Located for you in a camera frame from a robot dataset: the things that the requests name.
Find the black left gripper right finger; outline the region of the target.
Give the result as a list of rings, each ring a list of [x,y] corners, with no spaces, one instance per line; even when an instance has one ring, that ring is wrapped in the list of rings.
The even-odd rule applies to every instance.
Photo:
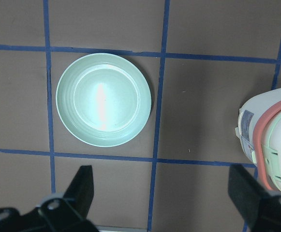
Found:
[[[228,195],[248,227],[273,227],[267,211],[272,196],[240,164],[229,168]]]

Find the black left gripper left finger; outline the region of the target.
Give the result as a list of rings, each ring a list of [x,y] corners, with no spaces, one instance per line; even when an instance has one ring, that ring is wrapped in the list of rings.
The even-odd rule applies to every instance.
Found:
[[[64,195],[64,219],[79,221],[85,219],[93,201],[92,166],[81,166]]]

